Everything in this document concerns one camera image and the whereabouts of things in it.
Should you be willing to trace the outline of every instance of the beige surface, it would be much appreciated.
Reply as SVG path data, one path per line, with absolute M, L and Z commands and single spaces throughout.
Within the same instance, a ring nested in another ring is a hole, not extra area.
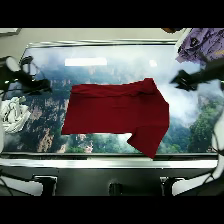
M 160 28 L 22 28 L 16 36 L 0 37 L 0 57 L 21 58 L 29 43 L 44 41 L 107 40 L 107 39 L 178 39 Z

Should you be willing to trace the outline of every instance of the table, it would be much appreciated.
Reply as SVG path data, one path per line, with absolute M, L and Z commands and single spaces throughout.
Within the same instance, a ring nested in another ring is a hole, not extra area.
M 219 83 L 213 81 L 200 85 L 197 92 L 176 89 L 169 84 L 180 69 L 193 73 L 200 68 L 198 64 L 179 64 L 175 61 L 174 43 L 130 40 L 78 44 L 43 43 L 28 47 L 23 57 L 29 55 L 34 57 L 34 63 L 51 80 L 53 93 L 26 96 L 27 100 L 23 104 L 29 106 L 32 113 L 30 119 L 22 131 L 6 135 L 3 152 L 139 153 L 127 144 L 126 141 L 131 136 L 129 133 L 80 133 L 62 136 L 61 127 L 72 85 L 124 84 L 146 77 L 154 78 L 170 105 L 170 128 L 157 153 L 212 151 L 212 130 L 223 110 Z M 81 58 L 81 61 L 73 61 L 73 66 L 68 66 L 69 59 L 74 58 Z M 87 65 L 91 63 L 89 59 L 93 58 L 99 65 Z M 36 79 L 42 79 L 40 71 L 37 71 Z M 7 98 L 12 96 L 22 96 L 22 93 L 16 91 L 7 94 Z

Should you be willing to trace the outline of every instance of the crumpled purple garment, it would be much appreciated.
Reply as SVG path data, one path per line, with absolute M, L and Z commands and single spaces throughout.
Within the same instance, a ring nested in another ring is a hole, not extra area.
M 208 61 L 224 57 L 224 28 L 193 28 L 180 46 L 176 60 L 205 65 L 199 52 Z

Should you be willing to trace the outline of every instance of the red shirt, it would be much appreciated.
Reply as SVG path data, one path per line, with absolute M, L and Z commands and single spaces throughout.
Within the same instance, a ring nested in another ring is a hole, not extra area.
M 72 87 L 62 134 L 132 133 L 128 143 L 154 158 L 169 127 L 169 104 L 153 79 Z

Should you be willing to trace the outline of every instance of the red fabric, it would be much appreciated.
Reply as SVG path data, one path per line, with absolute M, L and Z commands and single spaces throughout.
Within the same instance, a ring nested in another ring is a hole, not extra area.
M 169 127 L 169 104 L 153 79 L 72 87 L 62 134 L 132 133 L 128 143 L 154 158 Z

